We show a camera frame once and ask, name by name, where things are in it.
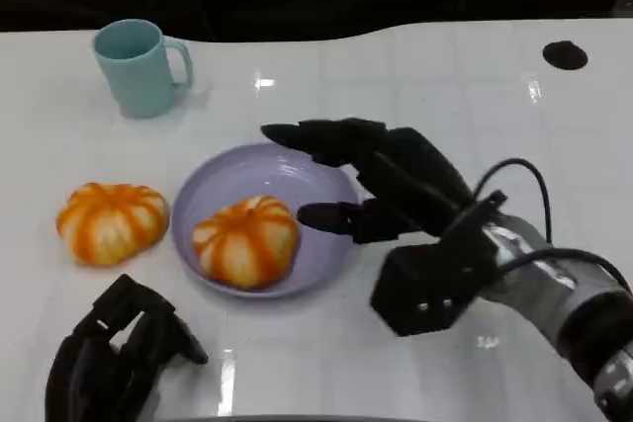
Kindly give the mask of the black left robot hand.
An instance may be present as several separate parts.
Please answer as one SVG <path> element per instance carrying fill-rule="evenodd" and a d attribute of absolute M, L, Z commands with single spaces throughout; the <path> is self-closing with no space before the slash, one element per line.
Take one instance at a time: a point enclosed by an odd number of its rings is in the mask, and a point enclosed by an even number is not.
<path fill-rule="evenodd" d="M 45 420 L 135 421 L 176 356 L 209 361 L 172 303 L 122 274 L 61 342 L 45 386 Z"/>

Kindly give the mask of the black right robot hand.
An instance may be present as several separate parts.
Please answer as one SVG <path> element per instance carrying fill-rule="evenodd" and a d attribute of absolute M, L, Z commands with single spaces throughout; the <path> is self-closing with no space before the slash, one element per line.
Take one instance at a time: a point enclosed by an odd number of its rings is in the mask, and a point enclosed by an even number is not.
<path fill-rule="evenodd" d="M 269 124 L 261 131 L 315 163 L 356 170 L 369 199 L 302 205 L 297 218 L 312 229 L 349 235 L 357 244 L 419 231 L 438 237 L 475 200 L 451 162 L 411 127 L 348 118 Z"/>

